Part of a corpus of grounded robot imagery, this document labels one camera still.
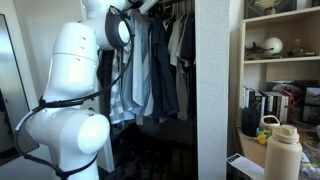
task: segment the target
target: bottle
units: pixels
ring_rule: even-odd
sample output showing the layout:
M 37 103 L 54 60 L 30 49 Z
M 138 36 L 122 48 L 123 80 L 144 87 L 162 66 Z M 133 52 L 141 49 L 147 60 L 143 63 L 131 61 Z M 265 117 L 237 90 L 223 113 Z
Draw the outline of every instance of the bottle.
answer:
M 304 56 L 304 50 L 301 47 L 300 39 L 295 39 L 294 46 L 291 51 L 288 53 L 289 57 L 302 57 Z
M 297 180 L 302 154 L 297 128 L 290 125 L 274 127 L 268 138 L 265 180 Z

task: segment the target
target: cable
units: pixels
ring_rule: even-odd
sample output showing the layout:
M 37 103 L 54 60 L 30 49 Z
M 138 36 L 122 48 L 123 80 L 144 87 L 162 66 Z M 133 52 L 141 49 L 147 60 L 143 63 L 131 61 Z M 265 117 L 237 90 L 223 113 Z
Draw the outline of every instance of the cable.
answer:
M 125 72 L 127 71 L 128 67 L 130 66 L 130 63 L 132 63 L 132 58 L 133 58 L 133 50 L 134 50 L 134 34 L 131 30 L 131 27 L 129 25 L 129 23 L 127 22 L 126 19 L 129 19 L 129 17 L 123 13 L 122 11 L 120 11 L 119 9 L 116 9 L 119 14 L 120 14 L 120 17 L 122 18 L 122 20 L 125 22 L 126 26 L 127 26 L 127 29 L 129 31 L 129 34 L 130 34 L 130 40 L 131 40 L 131 52 L 130 52 L 130 56 L 128 58 L 128 63 L 126 64 L 124 70 L 121 72 L 121 74 L 114 80 L 112 81 L 108 86 L 104 87 L 102 90 L 96 92 L 96 93 L 93 93 L 93 94 L 90 94 L 88 96 L 84 96 L 84 97 L 80 97 L 80 98 L 75 98 L 75 99 L 69 99 L 69 100 L 63 100 L 63 101 L 54 101 L 54 102 L 45 102 L 45 100 L 43 100 L 42 98 L 40 98 L 40 101 L 39 101 L 39 106 L 34 108 L 32 111 L 30 111 L 29 113 L 27 113 L 22 119 L 21 121 L 18 123 L 18 125 L 16 126 L 15 128 L 15 132 L 14 132 L 14 146 L 15 146 L 15 149 L 17 150 L 17 152 L 22 155 L 25 159 L 29 159 L 31 161 L 34 161 L 36 163 L 40 163 L 40 164 L 43 164 L 43 165 L 46 165 L 46 166 L 49 166 L 51 167 L 52 169 L 55 170 L 56 172 L 56 175 L 61 177 L 62 179 L 67 179 L 68 176 L 72 175 L 72 174 L 75 174 L 75 173 L 78 173 L 86 168 L 88 168 L 97 158 L 97 155 L 95 156 L 95 158 L 89 162 L 87 165 L 83 166 L 83 167 L 80 167 L 78 169 L 75 169 L 75 170 L 72 170 L 72 171 L 67 171 L 67 172 L 64 172 L 62 169 L 60 169 L 58 166 L 46 161 L 46 160 L 43 160 L 43 159 L 40 159 L 40 158 L 37 158 L 37 157 L 34 157 L 30 154 L 27 154 L 25 153 L 19 146 L 19 134 L 20 134 L 20 131 L 22 129 L 22 127 L 27 123 L 27 121 L 33 117 L 36 113 L 38 113 L 39 111 L 45 109 L 45 108 L 61 108 L 61 107 L 70 107 L 70 106 L 75 106 L 75 105 L 81 105 L 83 104 L 84 101 L 86 100 L 89 100 L 89 99 L 93 99 L 94 97 L 97 97 L 97 96 L 100 96 L 102 95 L 103 93 L 107 92 L 108 90 L 111 89 L 111 87 L 117 83 L 118 80 L 120 80 L 123 75 L 125 74 Z

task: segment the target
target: water bottle cap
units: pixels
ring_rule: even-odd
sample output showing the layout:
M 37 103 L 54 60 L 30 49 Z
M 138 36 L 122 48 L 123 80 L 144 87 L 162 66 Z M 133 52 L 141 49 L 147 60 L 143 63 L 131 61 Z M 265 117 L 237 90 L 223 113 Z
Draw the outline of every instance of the water bottle cap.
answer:
M 284 143 L 299 142 L 299 134 L 297 132 L 297 128 L 290 125 L 274 127 L 272 130 L 272 137 Z

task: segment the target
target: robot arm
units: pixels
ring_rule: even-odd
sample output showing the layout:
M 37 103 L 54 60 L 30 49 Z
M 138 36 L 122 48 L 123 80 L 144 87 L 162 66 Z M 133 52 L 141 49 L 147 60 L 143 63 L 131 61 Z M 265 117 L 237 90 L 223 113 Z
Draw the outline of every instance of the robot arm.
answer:
M 44 105 L 40 103 L 16 128 L 18 136 L 21 126 L 33 116 L 26 129 L 35 141 L 54 151 L 59 170 L 73 171 L 89 165 L 70 175 L 69 180 L 99 178 L 97 164 L 92 160 L 109 136 L 109 123 L 98 113 L 81 110 L 77 100 L 94 90 L 98 50 L 122 48 L 132 38 L 118 11 L 128 9 L 131 0 L 83 0 L 83 5 L 88 19 L 81 23 L 66 23 L 55 42 L 49 80 L 42 97 Z M 59 103 L 70 99 L 75 101 L 74 106 Z

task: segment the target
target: shelf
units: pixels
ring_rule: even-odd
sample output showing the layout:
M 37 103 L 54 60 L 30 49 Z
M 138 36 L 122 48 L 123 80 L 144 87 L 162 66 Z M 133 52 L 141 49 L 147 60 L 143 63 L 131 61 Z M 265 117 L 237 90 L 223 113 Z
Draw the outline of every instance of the shelf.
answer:
M 261 16 L 243 20 L 246 28 L 265 27 L 272 24 L 279 24 L 284 22 L 295 22 L 299 19 L 305 19 L 308 16 L 320 16 L 320 7 L 312 7 L 279 14 Z
M 320 56 L 311 56 L 311 57 L 282 58 L 282 59 L 245 60 L 244 64 L 301 62 L 301 61 L 319 61 L 319 60 L 320 60 Z

